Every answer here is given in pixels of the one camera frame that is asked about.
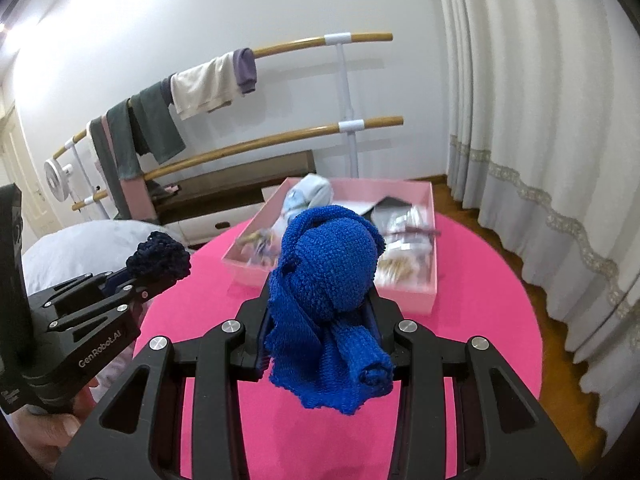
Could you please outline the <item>person's left hand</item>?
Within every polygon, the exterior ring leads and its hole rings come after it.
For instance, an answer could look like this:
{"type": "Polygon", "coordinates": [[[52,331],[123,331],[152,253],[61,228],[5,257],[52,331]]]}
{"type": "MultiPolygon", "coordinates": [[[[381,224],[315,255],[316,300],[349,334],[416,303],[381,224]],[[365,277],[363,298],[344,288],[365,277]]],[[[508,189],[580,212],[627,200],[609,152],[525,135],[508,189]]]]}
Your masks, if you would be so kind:
{"type": "Polygon", "coordinates": [[[64,448],[96,406],[91,389],[98,385],[96,378],[91,379],[74,397],[69,413],[35,415],[23,406],[8,416],[17,439],[47,474],[53,471],[64,448]]]}

